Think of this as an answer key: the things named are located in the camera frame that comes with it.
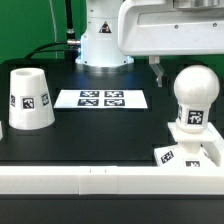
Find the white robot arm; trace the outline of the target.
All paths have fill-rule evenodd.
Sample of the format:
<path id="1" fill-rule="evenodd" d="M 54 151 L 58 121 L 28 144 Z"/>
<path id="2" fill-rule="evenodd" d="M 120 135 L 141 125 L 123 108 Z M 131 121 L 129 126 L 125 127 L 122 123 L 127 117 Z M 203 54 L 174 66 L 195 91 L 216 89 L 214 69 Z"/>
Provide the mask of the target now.
<path id="1" fill-rule="evenodd" d="M 86 0 L 79 68 L 114 73 L 147 56 L 163 85 L 162 56 L 224 54 L 224 0 Z"/>

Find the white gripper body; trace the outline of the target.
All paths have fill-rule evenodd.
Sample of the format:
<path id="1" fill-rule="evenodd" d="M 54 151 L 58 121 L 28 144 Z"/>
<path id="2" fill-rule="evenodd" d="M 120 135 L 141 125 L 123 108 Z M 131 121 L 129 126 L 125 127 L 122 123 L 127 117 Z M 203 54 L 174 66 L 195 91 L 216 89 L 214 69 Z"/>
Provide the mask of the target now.
<path id="1" fill-rule="evenodd" d="M 118 46 L 130 56 L 224 53 L 224 0 L 126 0 Z"/>

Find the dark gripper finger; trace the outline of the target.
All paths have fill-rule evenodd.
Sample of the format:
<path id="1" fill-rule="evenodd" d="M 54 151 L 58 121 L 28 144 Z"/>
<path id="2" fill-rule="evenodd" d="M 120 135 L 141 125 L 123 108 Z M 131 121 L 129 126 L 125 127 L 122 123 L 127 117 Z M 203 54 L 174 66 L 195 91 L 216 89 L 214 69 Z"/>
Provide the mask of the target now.
<path id="1" fill-rule="evenodd" d="M 159 56 L 150 56 L 149 57 L 149 65 L 150 65 L 151 69 L 153 70 L 153 72 L 157 76 L 158 86 L 163 87 L 164 81 L 165 81 L 165 76 L 164 76 L 165 71 L 164 71 L 162 65 L 160 64 L 160 57 Z"/>

